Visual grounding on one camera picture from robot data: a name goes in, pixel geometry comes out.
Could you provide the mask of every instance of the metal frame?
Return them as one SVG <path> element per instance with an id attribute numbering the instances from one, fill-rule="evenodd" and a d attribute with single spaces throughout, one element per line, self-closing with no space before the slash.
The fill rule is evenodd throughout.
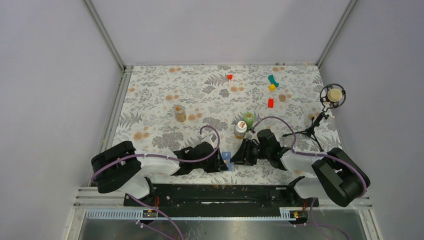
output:
<path id="1" fill-rule="evenodd" d="M 112 146 L 113 138 L 118 126 L 118 120 L 121 115 L 121 110 L 124 104 L 124 99 L 126 95 L 126 90 L 128 88 L 128 85 L 130 83 L 131 74 L 133 71 L 134 66 L 126 66 L 124 61 L 122 60 L 121 56 L 118 53 L 118 50 L 116 49 L 115 45 L 112 42 L 111 37 L 109 36 L 108 32 L 106 31 L 106 28 L 102 22 L 102 20 L 99 17 L 99 14 L 96 11 L 96 8 L 94 7 L 91 0 L 83 0 L 85 6 L 87 7 L 87 10 L 89 14 L 91 15 L 94 23 L 97 26 L 97 29 L 99 30 L 106 46 L 110 50 L 115 62 L 118 64 L 119 68 L 123 71 L 123 74 L 121 76 L 121 79 L 119 81 L 119 84 L 116 87 L 115 94 L 113 95 L 113 102 L 110 106 L 107 122 L 103 130 L 103 134 L 100 140 L 100 144 L 98 147 L 97 153 L 101 153 L 105 151 L 107 148 L 110 148 Z M 317 63 L 315 65 L 318 66 L 318 68 L 321 68 L 323 65 L 325 59 L 327 58 L 329 51 L 334 45 L 334 42 L 336 41 L 337 37 L 339 36 L 341 30 L 343 29 L 348 17 L 350 16 L 352 10 L 354 9 L 356 3 L 358 0 L 350 0 L 349 4 L 347 5 L 345 11 L 343 12 L 339 22 L 336 25 L 336 28 L 334 29 L 333 33 L 331 34 L 330 39 L 328 40 L 322 54 L 320 55 Z M 345 148 L 343 144 L 343 140 L 340 136 L 340 141 L 342 144 L 343 149 Z M 64 234 L 64 240 L 77 240 L 81 229 L 83 227 L 83 222 L 86 216 L 89 214 L 93 214 L 93 212 L 101 212 L 106 213 L 108 216 L 108 219 L 119 219 L 122 218 L 123 215 L 113 215 L 113 213 L 138 213 L 142 211 L 143 209 L 147 209 L 145 207 L 125 207 L 123 206 L 124 203 L 124 197 L 125 194 L 123 192 L 111 192 L 107 194 L 100 194 L 98 193 L 98 190 L 96 187 L 89 187 L 90 182 L 87 184 L 87 187 L 80 187 L 74 202 L 74 207 L 72 209 L 71 216 L 68 221 L 68 228 L 67 231 Z M 382 234 L 380 232 L 380 228 L 377 225 L 377 222 L 375 221 L 375 215 L 373 206 L 371 204 L 371 201 L 368 197 L 368 195 L 365 195 L 363 197 L 355 199 L 350 205 L 350 209 L 355 209 L 358 211 L 361 219 L 361 223 L 363 226 L 363 229 L 365 231 L 366 237 L 368 240 L 382 240 Z M 320 207 L 316 207 L 317 210 L 343 210 L 345 208 L 340 207 L 333 203 L 331 200 L 320 200 Z M 301 210 L 299 207 L 282 207 L 281 211 L 282 213 L 284 211 L 288 210 Z M 198 221 L 200 218 L 181 218 L 181 220 L 196 220 Z M 202 220 L 253 220 L 253 221 L 260 221 L 260 220 L 281 220 L 279 218 L 264 218 L 264 217 L 257 217 L 257 218 L 244 218 L 244 217 L 231 217 L 231 218 L 201 218 Z"/>
<path id="2" fill-rule="evenodd" d="M 110 104 L 109 112 L 107 114 L 107 121 L 103 128 L 103 134 L 100 139 L 100 143 L 97 149 L 97 154 L 104 152 L 106 149 L 112 146 L 114 135 L 118 127 L 118 121 L 121 115 L 121 110 L 124 105 L 124 99 L 127 92 L 128 84 L 130 84 L 131 74 L 134 66 L 127 67 L 125 72 L 122 74 L 118 84 L 116 85 L 115 92 L 113 94 L 112 103 Z M 91 176 L 93 170 L 90 171 L 88 176 L 88 182 L 86 186 L 90 186 Z"/>
<path id="3" fill-rule="evenodd" d="M 348 20 L 348 17 L 351 15 L 352 10 L 355 8 L 355 5 L 357 4 L 357 2 L 358 0 L 350 0 L 349 4 L 347 5 L 346 9 L 341 15 L 341 18 L 338 21 L 334 31 L 332 32 L 330 39 L 328 40 L 327 44 L 324 47 L 324 51 L 322 51 L 321 56 L 319 56 L 319 59 L 315 64 L 318 66 L 319 69 L 321 68 L 324 61 L 326 60 L 331 48 L 333 47 L 334 42 L 336 41 L 343 27 L 345 26 L 345 23 Z"/>
<path id="4" fill-rule="evenodd" d="M 103 24 L 102 20 L 100 19 L 99 14 L 97 13 L 96 8 L 94 7 L 91 0 L 82 0 L 84 2 L 85 7 L 87 8 L 90 16 L 93 19 L 94 24 L 96 25 L 101 37 L 104 40 L 104 43 L 106 44 L 107 48 L 109 49 L 110 53 L 112 54 L 113 59 L 115 60 L 116 64 L 118 64 L 118 67 L 121 69 L 121 71 L 125 70 L 125 63 L 122 60 L 117 48 L 115 47 L 114 43 L 112 42 L 111 37 L 109 36 L 108 31 L 106 31 L 105 25 Z"/>
<path id="5" fill-rule="evenodd" d="M 75 199 L 71 228 L 65 236 L 65 240 L 77 240 L 85 218 L 96 219 L 126 219 L 132 220 L 146 207 L 126 207 L 124 203 L 125 193 L 111 192 L 98 193 L 96 187 L 80 187 Z M 368 240 L 382 240 L 380 228 L 375 221 L 374 210 L 370 198 L 366 194 L 355 199 L 348 208 L 340 207 L 329 199 L 319 200 L 320 206 L 316 210 L 344 210 L 354 209 L 358 212 L 366 238 Z M 301 210 L 301 207 L 281 207 L 282 213 L 289 210 Z M 284 217 L 174 217 L 176 221 L 286 221 Z"/>

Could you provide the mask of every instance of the spice jar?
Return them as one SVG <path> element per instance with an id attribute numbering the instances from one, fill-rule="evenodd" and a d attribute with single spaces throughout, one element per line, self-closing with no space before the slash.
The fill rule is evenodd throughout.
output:
<path id="1" fill-rule="evenodd" d="M 246 135 L 248 125 L 245 121 L 239 121 L 234 128 L 234 135 L 238 139 L 243 139 Z"/>
<path id="2" fill-rule="evenodd" d="M 186 109 L 183 106 L 181 105 L 175 106 L 175 118 L 180 123 L 183 123 L 184 121 L 186 121 L 187 119 Z"/>

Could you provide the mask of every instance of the table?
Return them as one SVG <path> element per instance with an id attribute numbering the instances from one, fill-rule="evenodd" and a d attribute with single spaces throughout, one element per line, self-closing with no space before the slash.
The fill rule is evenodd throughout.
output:
<path id="1" fill-rule="evenodd" d="M 279 83 L 275 91 L 268 89 L 269 75 Z M 281 117 L 300 131 L 321 111 L 322 88 L 320 72 L 311 65 L 133 66 L 112 144 L 130 140 L 137 150 L 166 154 L 199 144 L 199 129 L 211 125 L 220 134 L 220 151 L 234 155 L 242 142 L 234 136 L 234 125 L 244 113 L 254 113 L 256 120 Z M 273 108 L 268 108 L 269 98 L 274 99 Z M 178 104 L 186 109 L 183 123 L 174 116 Z M 328 113 L 328 120 L 315 130 L 326 151 L 341 148 L 335 119 Z M 265 128 L 271 129 L 282 146 L 293 141 L 292 136 L 282 137 L 290 131 L 276 119 L 264 120 L 256 130 Z M 319 150 L 303 135 L 298 135 L 297 147 L 301 151 Z M 275 169 L 266 160 L 258 160 L 255 166 L 235 165 L 232 171 L 205 173 L 195 169 L 182 176 L 148 175 L 153 183 L 255 185 L 285 185 L 298 176 L 312 175 Z"/>

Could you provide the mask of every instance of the brown stain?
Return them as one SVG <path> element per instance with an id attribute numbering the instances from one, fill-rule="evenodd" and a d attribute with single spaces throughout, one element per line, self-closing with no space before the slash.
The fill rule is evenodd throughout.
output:
<path id="1" fill-rule="evenodd" d="M 280 101 L 280 102 L 284 102 L 284 101 L 286 101 L 286 95 L 284 95 L 284 94 L 280 94 L 280 95 L 278 95 L 278 98 L 279 98 L 279 101 Z"/>
<path id="2" fill-rule="evenodd" d="M 194 114 L 190 114 L 190 115 L 188 115 L 188 120 L 194 121 L 194 120 L 196 120 L 196 116 Z"/>
<path id="3" fill-rule="evenodd" d="M 134 133 L 134 136 L 132 138 L 136 141 L 140 141 L 140 139 L 142 139 L 142 137 L 143 137 L 143 133 L 138 131 L 138 132 Z"/>

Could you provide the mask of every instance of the red block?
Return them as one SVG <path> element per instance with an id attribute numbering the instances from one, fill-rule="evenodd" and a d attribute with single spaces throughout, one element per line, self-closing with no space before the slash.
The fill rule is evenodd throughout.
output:
<path id="1" fill-rule="evenodd" d="M 274 107 L 274 99 L 270 98 L 268 99 L 268 108 L 273 108 Z"/>

